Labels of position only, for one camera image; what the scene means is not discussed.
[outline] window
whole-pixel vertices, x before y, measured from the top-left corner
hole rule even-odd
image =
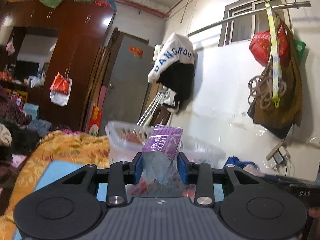
[[[286,0],[267,0],[271,6],[286,3]],[[224,18],[229,18],[256,9],[265,8],[264,0],[241,0],[232,5],[226,6]],[[288,10],[276,11],[282,20],[290,26]],[[232,22],[222,25],[219,46],[228,45],[232,42],[252,39],[257,32],[269,29],[268,17],[265,11],[255,15],[242,16]]]

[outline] brown wooden wardrobe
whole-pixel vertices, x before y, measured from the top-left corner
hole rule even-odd
[[[0,10],[0,32],[7,31],[4,25],[8,22],[11,26],[60,30],[41,92],[34,89],[28,92],[32,94],[34,90],[40,99],[37,102],[40,103],[39,118],[50,121],[52,125],[64,124],[72,130],[81,130],[90,77],[95,74],[93,66],[115,11],[72,0],[65,0],[56,9],[46,7],[38,0],[28,0],[6,3],[0,6]],[[72,78],[69,102],[66,106],[57,106],[50,101],[50,86],[57,73],[64,74],[68,68]]]

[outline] gray door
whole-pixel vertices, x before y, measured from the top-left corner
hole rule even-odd
[[[130,47],[143,50],[142,58],[135,57]],[[148,90],[153,53],[154,48],[124,36],[104,98],[99,135],[105,135],[108,121],[138,122]]]

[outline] bed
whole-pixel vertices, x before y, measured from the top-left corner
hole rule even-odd
[[[53,160],[78,164],[94,163],[99,168],[108,168],[108,138],[93,137],[88,134],[68,135],[62,131],[55,131],[45,137],[17,178],[9,206],[0,217],[0,240],[12,239],[16,228],[13,221],[15,205],[33,192],[40,177]]]

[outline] white wall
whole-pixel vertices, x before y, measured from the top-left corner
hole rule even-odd
[[[58,38],[26,34],[23,39],[18,60],[37,62],[39,70],[45,62],[50,62],[52,52],[50,48],[57,42]]]
[[[188,5],[181,24],[183,10],[166,22],[164,42],[172,32],[187,34],[222,20],[225,6],[236,1],[239,0],[194,0]],[[303,82],[302,124],[300,128],[295,127],[291,134],[296,141],[311,141],[320,146],[320,0],[298,1],[310,1],[312,8],[290,9],[295,38],[307,44],[300,66]],[[249,41],[218,48],[220,31],[221,25],[190,38],[195,49],[204,47],[196,49],[198,61],[193,101],[185,112],[172,118],[171,124],[182,126],[186,133],[220,147],[228,156],[254,161],[262,171],[272,173],[265,156],[278,139],[260,125],[254,125],[246,114],[249,108],[248,81],[260,74],[263,68],[251,55]],[[319,149],[295,142],[289,145],[288,150],[292,163],[299,164],[299,168],[292,168],[288,174],[315,179]]]
[[[139,14],[138,9],[126,5],[116,3],[116,6],[117,13],[112,29],[106,38],[106,45],[115,27],[118,27],[119,31],[150,40],[149,46],[151,47],[161,44],[165,25],[164,19],[143,11]]]

